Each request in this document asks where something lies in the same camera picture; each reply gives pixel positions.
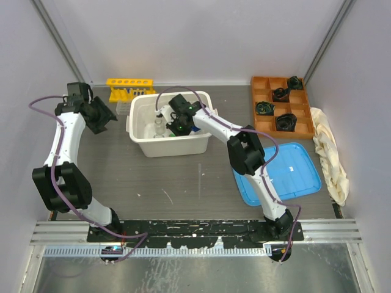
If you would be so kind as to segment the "small glass beaker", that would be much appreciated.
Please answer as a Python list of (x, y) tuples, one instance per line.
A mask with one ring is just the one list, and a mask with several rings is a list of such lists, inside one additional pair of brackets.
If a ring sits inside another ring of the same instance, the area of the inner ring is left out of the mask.
[(162, 118), (155, 119), (154, 129), (155, 129), (156, 135), (158, 135), (158, 136), (162, 136), (165, 133), (166, 129), (165, 129), (165, 124), (164, 124)]

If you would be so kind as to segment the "white plastic bin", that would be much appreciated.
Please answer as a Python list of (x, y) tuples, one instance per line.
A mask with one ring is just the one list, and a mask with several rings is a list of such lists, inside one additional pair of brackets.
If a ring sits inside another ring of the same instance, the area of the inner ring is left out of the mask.
[(178, 93), (163, 93), (162, 95), (142, 95), (133, 99), (130, 113), (126, 121), (126, 131), (130, 139), (139, 145), (146, 157), (184, 156), (206, 152), (211, 134), (200, 130), (191, 132), (188, 136), (174, 136), (166, 128), (162, 136), (155, 133), (154, 121), (156, 111), (176, 96)]

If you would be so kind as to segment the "clear acrylic tube rack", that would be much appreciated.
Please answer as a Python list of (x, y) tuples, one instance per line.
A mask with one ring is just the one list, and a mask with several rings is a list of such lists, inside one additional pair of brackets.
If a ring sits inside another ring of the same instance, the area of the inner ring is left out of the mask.
[(116, 113), (118, 115), (129, 115), (131, 102), (118, 101), (116, 105)]

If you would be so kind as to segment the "yellow test tube rack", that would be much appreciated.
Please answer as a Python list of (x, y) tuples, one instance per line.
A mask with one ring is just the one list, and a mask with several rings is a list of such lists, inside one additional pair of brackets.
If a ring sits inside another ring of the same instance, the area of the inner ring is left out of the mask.
[(106, 81), (106, 85), (109, 86), (111, 90), (109, 97), (110, 103), (130, 103), (137, 96), (156, 93), (153, 89), (152, 79), (109, 78)]

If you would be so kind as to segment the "blue plastic tray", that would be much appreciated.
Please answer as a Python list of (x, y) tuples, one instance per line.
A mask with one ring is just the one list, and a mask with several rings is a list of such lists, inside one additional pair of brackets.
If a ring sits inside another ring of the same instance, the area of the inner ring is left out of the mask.
[[(266, 168), (281, 201), (314, 194), (321, 189), (320, 176), (308, 152), (297, 142), (280, 144), (278, 155)], [(234, 169), (233, 175), (245, 204), (261, 206), (249, 180)]]

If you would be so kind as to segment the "blue handled brush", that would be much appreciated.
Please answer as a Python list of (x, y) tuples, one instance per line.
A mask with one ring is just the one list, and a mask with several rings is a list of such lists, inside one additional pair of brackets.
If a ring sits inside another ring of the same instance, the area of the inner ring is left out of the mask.
[(191, 131), (198, 132), (198, 131), (200, 131), (200, 128), (198, 128), (195, 125), (193, 125), (193, 126), (191, 126)]

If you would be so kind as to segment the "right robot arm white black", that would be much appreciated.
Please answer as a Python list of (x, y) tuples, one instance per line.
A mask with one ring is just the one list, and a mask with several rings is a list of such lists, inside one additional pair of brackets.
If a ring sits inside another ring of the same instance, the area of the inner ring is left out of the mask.
[(200, 129), (224, 142), (231, 168), (247, 178), (261, 203), (270, 237), (280, 241), (289, 234), (293, 216), (282, 204), (268, 176), (265, 151), (252, 126), (234, 125), (200, 101), (190, 103), (181, 94), (175, 95), (159, 113), (168, 119), (167, 127), (176, 136), (188, 136)]

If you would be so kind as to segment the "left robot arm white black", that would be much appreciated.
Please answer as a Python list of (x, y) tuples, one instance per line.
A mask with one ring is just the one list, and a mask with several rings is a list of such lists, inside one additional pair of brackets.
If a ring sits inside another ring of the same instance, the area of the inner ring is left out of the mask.
[(39, 110), (56, 121), (56, 133), (49, 155), (40, 168), (32, 171), (33, 182), (49, 211), (74, 214), (109, 242), (122, 236), (122, 225), (115, 211), (93, 197), (92, 186), (78, 168), (77, 158), (83, 131), (93, 134), (106, 130), (117, 117), (89, 84), (72, 82), (53, 113)]

